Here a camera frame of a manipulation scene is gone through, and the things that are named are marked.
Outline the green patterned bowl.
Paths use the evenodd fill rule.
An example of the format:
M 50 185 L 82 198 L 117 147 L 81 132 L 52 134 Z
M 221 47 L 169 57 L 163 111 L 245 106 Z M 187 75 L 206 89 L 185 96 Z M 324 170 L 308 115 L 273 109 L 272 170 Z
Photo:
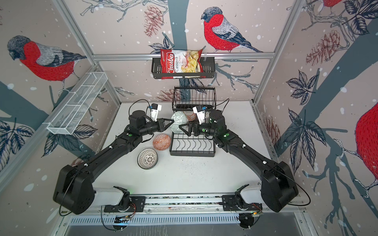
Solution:
M 189 122 L 187 116 L 182 111 L 177 111 L 172 115 L 171 119 L 174 120 L 174 123 L 170 126 L 172 132 L 175 134 L 183 133 L 179 126 Z

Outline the red blue patterned bowl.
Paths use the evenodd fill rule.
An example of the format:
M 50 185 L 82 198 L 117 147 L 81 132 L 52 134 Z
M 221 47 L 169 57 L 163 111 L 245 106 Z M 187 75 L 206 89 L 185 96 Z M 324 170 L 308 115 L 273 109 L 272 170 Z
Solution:
M 168 149 L 170 144 L 171 138 L 166 134 L 160 134 L 153 139 L 153 147 L 159 151 Z

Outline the black white lattice bowl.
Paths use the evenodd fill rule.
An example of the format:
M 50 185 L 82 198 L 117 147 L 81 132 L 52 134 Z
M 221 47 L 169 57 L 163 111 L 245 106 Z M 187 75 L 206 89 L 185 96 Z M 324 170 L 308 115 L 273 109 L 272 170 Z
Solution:
M 137 164 L 144 170 L 149 170 L 155 167 L 158 163 L 157 152 L 152 148 L 144 149 L 137 158 Z

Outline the orange floral bowl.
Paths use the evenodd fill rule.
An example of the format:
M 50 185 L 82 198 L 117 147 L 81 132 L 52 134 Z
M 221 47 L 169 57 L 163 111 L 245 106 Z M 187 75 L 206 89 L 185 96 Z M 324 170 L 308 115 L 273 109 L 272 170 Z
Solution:
M 197 115 L 193 111 L 185 111 L 184 114 L 189 122 L 195 121 L 197 119 Z

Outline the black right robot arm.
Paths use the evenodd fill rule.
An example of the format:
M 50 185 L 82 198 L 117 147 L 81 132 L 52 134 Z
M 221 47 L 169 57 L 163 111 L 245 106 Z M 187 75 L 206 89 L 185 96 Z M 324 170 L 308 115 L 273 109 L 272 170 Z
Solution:
M 280 212 L 299 193 L 293 173 L 285 162 L 271 160 L 250 146 L 227 128 L 220 110 L 210 112 L 207 123 L 193 122 L 179 125 L 186 135 L 211 136 L 215 144 L 246 164 L 261 180 L 261 197 L 274 212 Z

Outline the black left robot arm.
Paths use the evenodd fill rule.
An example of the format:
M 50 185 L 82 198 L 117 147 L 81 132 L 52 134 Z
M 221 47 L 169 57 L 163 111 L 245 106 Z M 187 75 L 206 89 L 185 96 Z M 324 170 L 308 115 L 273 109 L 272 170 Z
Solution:
M 53 193 L 54 202 L 74 214 L 85 212 L 94 203 L 98 193 L 93 188 L 95 179 L 119 158 L 132 152 L 143 142 L 143 136 L 166 131 L 174 120 L 153 120 L 144 111 L 137 110 L 129 116 L 129 122 L 124 132 L 91 160 L 75 167 L 67 165 L 60 170 Z

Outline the red cassava chips bag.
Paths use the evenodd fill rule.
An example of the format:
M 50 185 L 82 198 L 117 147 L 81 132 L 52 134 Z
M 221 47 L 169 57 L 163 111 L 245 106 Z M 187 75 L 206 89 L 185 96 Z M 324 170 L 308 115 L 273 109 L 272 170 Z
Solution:
M 160 50 L 161 72 L 163 74 L 177 73 L 201 73 L 203 72 L 200 63 L 202 50 Z

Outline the black wall basket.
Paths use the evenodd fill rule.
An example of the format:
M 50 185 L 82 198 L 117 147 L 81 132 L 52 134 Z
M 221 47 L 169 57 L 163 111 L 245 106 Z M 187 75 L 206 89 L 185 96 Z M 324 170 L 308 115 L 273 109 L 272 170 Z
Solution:
M 190 68 L 179 62 L 162 62 L 160 58 L 153 58 L 151 73 L 155 79 L 205 79 L 215 76 L 215 59 L 199 58 L 196 66 Z

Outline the aluminium mounting rail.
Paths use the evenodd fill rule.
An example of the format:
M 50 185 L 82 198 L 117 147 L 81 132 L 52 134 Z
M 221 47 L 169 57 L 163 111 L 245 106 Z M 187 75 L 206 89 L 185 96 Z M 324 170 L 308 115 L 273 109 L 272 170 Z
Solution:
M 243 196 L 240 193 L 235 194 L 243 199 Z M 118 205 L 122 199 L 131 197 L 128 191 L 122 192 L 120 190 L 104 190 L 96 191 L 94 195 L 84 195 L 79 197 L 78 200 L 72 200 L 68 194 L 63 194 L 63 198 L 56 200 L 58 204 L 65 207 L 74 214 L 82 214 L 87 209 L 91 207 L 106 206 L 106 205 Z M 246 203 L 259 203 L 260 201 L 252 201 L 243 199 Z M 220 205 L 221 197 L 217 196 L 166 196 L 166 197 L 146 197 L 145 206 L 164 206 L 171 207 L 180 206 L 180 205 Z

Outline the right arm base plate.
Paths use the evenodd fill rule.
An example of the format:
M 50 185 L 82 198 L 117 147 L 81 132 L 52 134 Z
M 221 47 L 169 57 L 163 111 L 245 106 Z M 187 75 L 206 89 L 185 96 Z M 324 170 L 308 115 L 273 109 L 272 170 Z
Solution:
M 222 195 L 221 202 L 224 211 L 262 211 L 262 204 L 246 203 L 241 197 L 235 195 Z

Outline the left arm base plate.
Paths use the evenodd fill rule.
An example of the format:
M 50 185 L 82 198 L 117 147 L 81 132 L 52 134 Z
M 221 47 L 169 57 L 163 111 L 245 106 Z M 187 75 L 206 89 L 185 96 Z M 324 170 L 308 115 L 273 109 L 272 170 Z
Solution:
M 145 196 L 131 196 L 124 198 L 118 205 L 106 205 L 104 207 L 105 213 L 134 213 L 143 212 L 146 202 Z

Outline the white mesh wall shelf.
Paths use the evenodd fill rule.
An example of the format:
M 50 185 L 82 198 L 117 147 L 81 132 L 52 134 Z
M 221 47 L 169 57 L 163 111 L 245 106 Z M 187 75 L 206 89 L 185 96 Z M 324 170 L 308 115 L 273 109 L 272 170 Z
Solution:
M 104 72 L 87 73 L 80 80 L 79 88 L 69 93 L 69 100 L 49 123 L 47 130 L 54 135 L 72 135 L 107 80 Z

